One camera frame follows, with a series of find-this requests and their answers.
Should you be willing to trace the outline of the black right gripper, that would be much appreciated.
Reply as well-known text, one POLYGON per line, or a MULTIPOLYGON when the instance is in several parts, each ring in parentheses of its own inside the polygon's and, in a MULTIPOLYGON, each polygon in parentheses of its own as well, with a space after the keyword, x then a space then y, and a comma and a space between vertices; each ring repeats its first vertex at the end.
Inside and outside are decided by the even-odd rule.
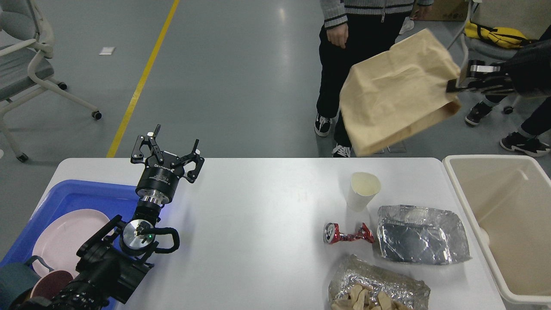
POLYGON ((447 82, 446 93, 474 92, 485 96, 518 94, 528 98, 551 96, 551 41, 543 40, 522 47, 511 59, 487 65, 467 59, 461 65, 460 81, 447 82), (484 82, 506 76, 507 83, 484 82))

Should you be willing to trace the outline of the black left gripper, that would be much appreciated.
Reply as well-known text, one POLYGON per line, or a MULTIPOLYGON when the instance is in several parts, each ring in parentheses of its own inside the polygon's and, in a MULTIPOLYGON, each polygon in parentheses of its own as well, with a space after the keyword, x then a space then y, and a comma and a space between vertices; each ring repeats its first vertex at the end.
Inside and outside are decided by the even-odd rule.
POLYGON ((160 192, 163 194, 163 203, 171 203, 180 179, 184 178, 193 184, 205 159, 198 149, 199 139, 195 140, 191 153, 169 158, 169 154, 162 151, 156 141, 160 128, 161 125, 157 124, 153 132, 136 138, 130 162, 145 166, 136 186, 136 194, 143 197, 147 192, 160 192))

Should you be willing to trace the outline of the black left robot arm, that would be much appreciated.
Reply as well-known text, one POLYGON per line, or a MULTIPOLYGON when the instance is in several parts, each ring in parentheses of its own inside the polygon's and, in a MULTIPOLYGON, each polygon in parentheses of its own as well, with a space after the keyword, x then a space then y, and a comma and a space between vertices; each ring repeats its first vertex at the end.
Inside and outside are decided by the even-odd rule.
POLYGON ((158 227, 159 215, 173 201, 181 180, 196 181, 204 158, 199 140, 187 155, 161 150, 156 141, 160 128, 139 135, 133 147, 130 162, 144 165, 144 170, 136 185, 139 200, 131 220, 118 214, 82 243, 75 252, 77 276, 51 298, 31 297, 11 304, 10 310, 100 310, 110 298, 125 304, 153 268, 148 263, 151 255, 179 249, 179 232, 158 227))

